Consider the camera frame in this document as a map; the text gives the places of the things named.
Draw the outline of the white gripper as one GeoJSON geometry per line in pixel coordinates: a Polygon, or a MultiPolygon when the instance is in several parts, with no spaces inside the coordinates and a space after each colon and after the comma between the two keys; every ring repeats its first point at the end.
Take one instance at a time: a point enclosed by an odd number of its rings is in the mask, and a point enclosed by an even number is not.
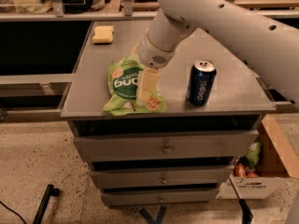
{"type": "Polygon", "coordinates": [[[138,74],[136,90],[137,105],[143,106],[149,100],[160,77],[157,69],[164,68],[173,58],[174,54],[174,51],[163,51],[156,48],[150,42],[147,33],[142,35],[139,45],[133,47],[131,55],[134,58],[138,58],[142,64],[148,67],[138,74]]]}

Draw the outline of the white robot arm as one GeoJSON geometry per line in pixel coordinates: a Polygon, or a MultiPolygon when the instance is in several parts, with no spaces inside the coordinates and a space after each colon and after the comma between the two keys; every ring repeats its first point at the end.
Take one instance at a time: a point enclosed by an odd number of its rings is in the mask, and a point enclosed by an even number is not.
{"type": "Polygon", "coordinates": [[[225,0],[158,0],[142,35],[138,58],[163,68],[178,44],[200,28],[218,40],[280,94],[299,106],[299,30],[225,0]]]}

